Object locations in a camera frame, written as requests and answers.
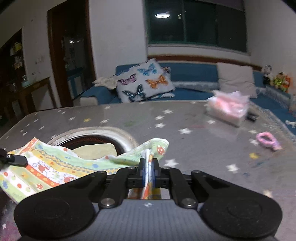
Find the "colourful striped children's garment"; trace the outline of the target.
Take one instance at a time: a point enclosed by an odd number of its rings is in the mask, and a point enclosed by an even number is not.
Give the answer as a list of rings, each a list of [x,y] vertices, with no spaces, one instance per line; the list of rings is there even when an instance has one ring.
[[[166,139],[153,138],[119,156],[108,154],[87,160],[69,148],[51,146],[33,138],[25,146],[10,151],[10,154],[26,157],[28,165],[4,166],[1,169],[1,189],[15,203],[19,203],[28,196],[93,172],[115,174],[120,168],[138,166],[141,158],[151,165],[153,158],[160,160],[164,156],[168,146]]]

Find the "round table heater opening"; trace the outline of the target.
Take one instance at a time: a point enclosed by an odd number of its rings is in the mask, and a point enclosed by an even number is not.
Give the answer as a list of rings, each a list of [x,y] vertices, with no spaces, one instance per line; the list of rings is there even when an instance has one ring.
[[[72,129],[52,138],[48,144],[66,147],[71,150],[85,145],[113,144],[119,155],[138,146],[138,142],[132,135],[113,126],[91,126]]]

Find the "wooden side table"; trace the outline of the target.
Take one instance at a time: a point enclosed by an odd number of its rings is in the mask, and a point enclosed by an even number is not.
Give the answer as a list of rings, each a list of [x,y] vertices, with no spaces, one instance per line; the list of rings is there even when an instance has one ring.
[[[20,104],[21,112],[24,116],[36,111],[35,104],[32,99],[32,93],[42,87],[47,87],[53,108],[57,108],[53,89],[50,83],[50,77],[44,78],[38,82],[32,83],[21,90],[13,93],[13,99],[17,100]]]

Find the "pink tissue box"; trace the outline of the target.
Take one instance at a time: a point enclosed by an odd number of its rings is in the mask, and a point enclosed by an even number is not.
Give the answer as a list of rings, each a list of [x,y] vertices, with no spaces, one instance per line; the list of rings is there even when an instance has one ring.
[[[240,91],[232,93],[213,90],[213,96],[207,99],[206,113],[214,118],[240,127],[246,119],[249,109],[249,96]]]

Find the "beige cloth on sofa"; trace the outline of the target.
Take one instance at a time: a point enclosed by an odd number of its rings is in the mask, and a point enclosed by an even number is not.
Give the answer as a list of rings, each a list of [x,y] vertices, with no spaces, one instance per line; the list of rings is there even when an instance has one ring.
[[[97,80],[94,80],[92,84],[95,87],[106,87],[109,90],[116,89],[117,87],[117,80],[113,77],[105,78],[105,77],[99,77]]]

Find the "butterfly print pillow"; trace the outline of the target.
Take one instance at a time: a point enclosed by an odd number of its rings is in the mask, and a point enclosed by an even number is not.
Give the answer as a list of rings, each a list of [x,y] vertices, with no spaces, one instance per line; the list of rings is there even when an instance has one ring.
[[[114,75],[114,79],[122,103],[143,101],[175,90],[170,74],[156,59],[125,69]]]

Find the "blue sofa bench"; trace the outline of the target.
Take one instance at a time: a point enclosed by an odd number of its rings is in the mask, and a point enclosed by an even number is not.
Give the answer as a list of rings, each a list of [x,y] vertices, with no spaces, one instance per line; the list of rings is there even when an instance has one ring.
[[[171,81],[175,86],[172,94],[160,94],[157,100],[205,100],[218,89],[218,70],[209,63],[172,63],[160,64],[171,71]],[[263,74],[253,71],[257,97],[251,101],[263,109],[270,110],[287,128],[295,133],[295,111],[289,110],[290,95],[263,84]],[[100,105],[121,103],[117,91],[105,86],[91,87],[80,97],[81,105]]]

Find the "black small box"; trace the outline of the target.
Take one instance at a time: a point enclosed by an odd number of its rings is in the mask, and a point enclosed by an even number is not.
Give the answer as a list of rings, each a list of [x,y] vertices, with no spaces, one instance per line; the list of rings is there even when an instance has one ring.
[[[250,113],[248,112],[247,113],[247,116],[246,118],[249,120],[249,121],[256,121],[258,119],[258,115],[256,115],[255,113]]]

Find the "pink scrunchie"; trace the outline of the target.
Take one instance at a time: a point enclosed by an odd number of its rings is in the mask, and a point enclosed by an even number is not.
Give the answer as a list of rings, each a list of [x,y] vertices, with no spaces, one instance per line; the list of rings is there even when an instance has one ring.
[[[262,132],[256,135],[256,140],[265,148],[269,148],[273,151],[281,150],[282,146],[278,140],[270,132]]]

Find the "grey plain pillow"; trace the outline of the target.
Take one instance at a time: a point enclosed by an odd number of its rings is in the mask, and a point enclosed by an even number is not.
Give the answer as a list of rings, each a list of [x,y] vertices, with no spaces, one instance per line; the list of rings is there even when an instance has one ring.
[[[228,63],[217,63],[219,89],[226,93],[239,91],[242,95],[256,98],[253,69]]]

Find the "panda plush toy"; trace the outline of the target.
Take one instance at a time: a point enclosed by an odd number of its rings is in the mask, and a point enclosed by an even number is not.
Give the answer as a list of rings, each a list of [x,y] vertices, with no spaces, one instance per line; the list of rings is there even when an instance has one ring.
[[[271,65],[266,65],[265,67],[262,68],[261,72],[263,74],[264,85],[269,85],[270,82],[273,80],[272,70],[273,68]]]

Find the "yellow-vested teddy bear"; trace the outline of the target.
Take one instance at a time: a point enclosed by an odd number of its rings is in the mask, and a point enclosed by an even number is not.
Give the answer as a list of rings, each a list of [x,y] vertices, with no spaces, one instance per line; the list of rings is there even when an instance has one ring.
[[[283,72],[279,72],[270,82],[270,85],[276,89],[285,92],[285,79],[286,76]]]

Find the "dark wooden door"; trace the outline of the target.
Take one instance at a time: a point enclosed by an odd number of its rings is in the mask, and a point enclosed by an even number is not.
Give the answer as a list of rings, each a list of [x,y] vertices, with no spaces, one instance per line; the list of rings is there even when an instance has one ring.
[[[47,11],[51,65],[62,107],[73,106],[96,78],[89,1],[64,1]]]

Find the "orange plush toy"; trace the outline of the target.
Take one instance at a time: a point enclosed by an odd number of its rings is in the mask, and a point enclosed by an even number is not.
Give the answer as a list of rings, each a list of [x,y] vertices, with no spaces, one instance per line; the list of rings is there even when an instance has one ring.
[[[283,81],[283,91],[284,91],[284,92],[288,92],[288,89],[289,89],[290,83],[291,83],[291,77],[287,74],[287,75],[285,76],[284,81]]]

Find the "dark window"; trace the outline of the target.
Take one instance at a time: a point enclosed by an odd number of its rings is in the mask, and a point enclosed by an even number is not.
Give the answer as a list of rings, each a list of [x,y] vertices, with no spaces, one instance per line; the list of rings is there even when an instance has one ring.
[[[149,44],[247,51],[243,1],[145,1]]]

